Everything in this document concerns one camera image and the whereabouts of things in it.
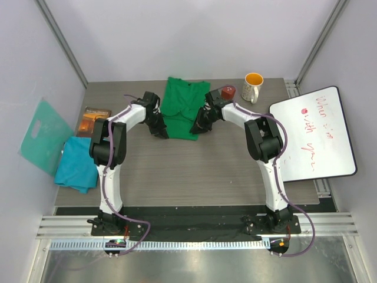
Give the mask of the green t shirt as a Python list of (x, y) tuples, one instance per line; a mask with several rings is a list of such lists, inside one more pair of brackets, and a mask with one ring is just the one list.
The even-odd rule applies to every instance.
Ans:
[(190, 130), (198, 110), (204, 106), (205, 94), (209, 91), (210, 83), (206, 81), (168, 78), (160, 110), (169, 138), (191, 141), (198, 139), (199, 136), (190, 133)]

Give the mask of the red cube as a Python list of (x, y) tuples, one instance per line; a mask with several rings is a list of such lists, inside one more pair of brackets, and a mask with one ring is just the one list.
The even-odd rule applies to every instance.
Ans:
[(221, 97), (225, 100), (232, 100), (236, 93), (236, 89), (233, 86), (226, 86), (221, 89)]

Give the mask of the brown book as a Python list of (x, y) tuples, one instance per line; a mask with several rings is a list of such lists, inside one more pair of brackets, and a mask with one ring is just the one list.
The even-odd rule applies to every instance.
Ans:
[(97, 119), (107, 119), (111, 115), (111, 110), (86, 107), (78, 127), (78, 137), (91, 137), (94, 124)]

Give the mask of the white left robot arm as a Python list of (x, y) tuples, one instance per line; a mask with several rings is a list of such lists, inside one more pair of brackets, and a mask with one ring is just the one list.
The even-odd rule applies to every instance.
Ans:
[(160, 98), (155, 93), (147, 91), (119, 113), (97, 119), (91, 136), (89, 155), (100, 177), (100, 211), (111, 215), (105, 221), (105, 228), (112, 235), (119, 235), (125, 229), (125, 220), (118, 216), (123, 208), (120, 169), (127, 152), (127, 132), (137, 124), (145, 124), (155, 137), (168, 139)]

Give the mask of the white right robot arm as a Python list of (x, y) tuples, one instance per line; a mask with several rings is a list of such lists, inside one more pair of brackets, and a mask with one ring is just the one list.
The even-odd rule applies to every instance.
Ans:
[(199, 108), (190, 133), (211, 131), (213, 123), (218, 120), (233, 123), (245, 131), (249, 155), (257, 162), (262, 173), (267, 211), (273, 213), (266, 218), (266, 226), (271, 232), (281, 232), (287, 226), (287, 219), (280, 212), (288, 210), (289, 201), (278, 161), (286, 146), (276, 119), (271, 115), (247, 110), (232, 100), (225, 100), (218, 90), (213, 90), (205, 95), (205, 104)]

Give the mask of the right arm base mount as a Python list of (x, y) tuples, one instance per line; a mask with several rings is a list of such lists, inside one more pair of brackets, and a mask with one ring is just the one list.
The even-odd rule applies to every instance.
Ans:
[(244, 215), (240, 219), (244, 224), (244, 232), (249, 235), (267, 235), (267, 234), (294, 234), (302, 232), (298, 217), (286, 222), (275, 223), (271, 216), (266, 213), (256, 215)]

